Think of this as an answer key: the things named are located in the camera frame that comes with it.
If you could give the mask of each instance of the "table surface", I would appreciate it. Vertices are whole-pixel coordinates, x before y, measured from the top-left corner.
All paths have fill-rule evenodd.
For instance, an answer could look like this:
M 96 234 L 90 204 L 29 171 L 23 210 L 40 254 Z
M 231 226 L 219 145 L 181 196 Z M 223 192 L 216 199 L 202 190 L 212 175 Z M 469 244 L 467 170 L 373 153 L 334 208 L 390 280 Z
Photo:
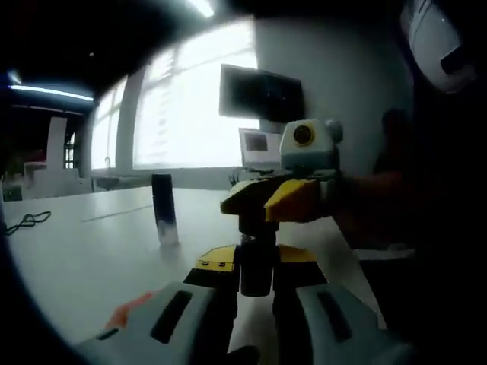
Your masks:
M 51 211 L 51 218 L 10 237 L 11 253 L 28 290 L 53 327 L 70 344 L 97 334 L 118 305 L 182 281 L 201 254 L 237 244 L 237 217 L 223 215 L 228 192 L 175 189 L 178 246 L 161 246 L 151 188 L 98 192 L 5 203 L 7 225 L 26 213 Z M 278 243 L 312 250 L 330 282 L 343 284 L 379 314 L 358 260 L 332 218 L 281 224 Z M 239 295 L 231 349 L 265 348 L 263 363 L 275 363 L 273 295 Z

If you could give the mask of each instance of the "window blind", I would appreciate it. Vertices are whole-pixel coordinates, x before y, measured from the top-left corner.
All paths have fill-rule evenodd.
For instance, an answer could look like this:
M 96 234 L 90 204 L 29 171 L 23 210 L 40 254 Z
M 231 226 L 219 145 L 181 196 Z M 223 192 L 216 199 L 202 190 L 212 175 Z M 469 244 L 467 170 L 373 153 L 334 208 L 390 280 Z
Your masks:
M 255 119 L 219 116 L 221 65 L 256 68 L 253 22 L 192 38 L 147 67 L 135 120 L 135 169 L 241 166 L 239 128 Z

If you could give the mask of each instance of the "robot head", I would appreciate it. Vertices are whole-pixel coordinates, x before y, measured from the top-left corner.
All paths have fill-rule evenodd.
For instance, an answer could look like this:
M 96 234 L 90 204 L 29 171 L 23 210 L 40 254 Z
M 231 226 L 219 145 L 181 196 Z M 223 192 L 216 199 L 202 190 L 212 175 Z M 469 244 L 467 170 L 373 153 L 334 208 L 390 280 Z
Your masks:
M 336 119 L 290 122 L 281 140 L 281 168 L 338 169 L 336 144 L 342 139 L 342 123 Z

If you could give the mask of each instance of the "window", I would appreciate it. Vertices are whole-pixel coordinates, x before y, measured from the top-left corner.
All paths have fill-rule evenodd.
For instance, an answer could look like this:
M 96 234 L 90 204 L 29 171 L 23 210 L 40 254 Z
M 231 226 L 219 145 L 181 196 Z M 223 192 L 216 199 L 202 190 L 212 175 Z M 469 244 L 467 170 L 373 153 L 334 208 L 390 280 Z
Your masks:
M 95 112 L 91 139 L 92 170 L 115 167 L 116 132 L 126 83 L 127 78 L 124 78 L 109 90 Z
M 226 25 L 172 49 L 147 67 L 135 120 L 135 169 L 242 165 L 239 128 L 256 119 L 220 116 L 221 65 L 257 68 L 252 21 Z
M 65 153 L 64 153 L 64 161 L 65 161 L 65 168 L 66 169 L 73 169 L 75 167 L 75 138 L 76 133 L 73 132 L 71 135 L 68 144 L 66 145 Z

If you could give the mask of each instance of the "ceiling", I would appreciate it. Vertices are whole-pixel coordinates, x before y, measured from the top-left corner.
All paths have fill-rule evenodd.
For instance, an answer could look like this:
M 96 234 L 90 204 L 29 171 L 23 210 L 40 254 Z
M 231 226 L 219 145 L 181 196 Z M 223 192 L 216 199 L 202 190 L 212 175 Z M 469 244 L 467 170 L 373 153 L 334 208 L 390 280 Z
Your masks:
M 242 14 L 267 17 L 318 12 L 311 0 L 300 1 L 299 7 L 269 5 L 262 0 L 209 2 L 215 10 L 210 18 L 187 0 L 8 2 L 7 31 L 3 33 L 8 35 L 4 43 L 8 57 L 2 66 L 16 70 L 24 84 L 69 83 L 97 96 L 144 65 L 164 44 L 212 24 Z M 375 8 L 370 3 L 384 2 L 364 2 L 366 5 L 355 8 Z M 328 8 L 338 7 L 330 4 Z

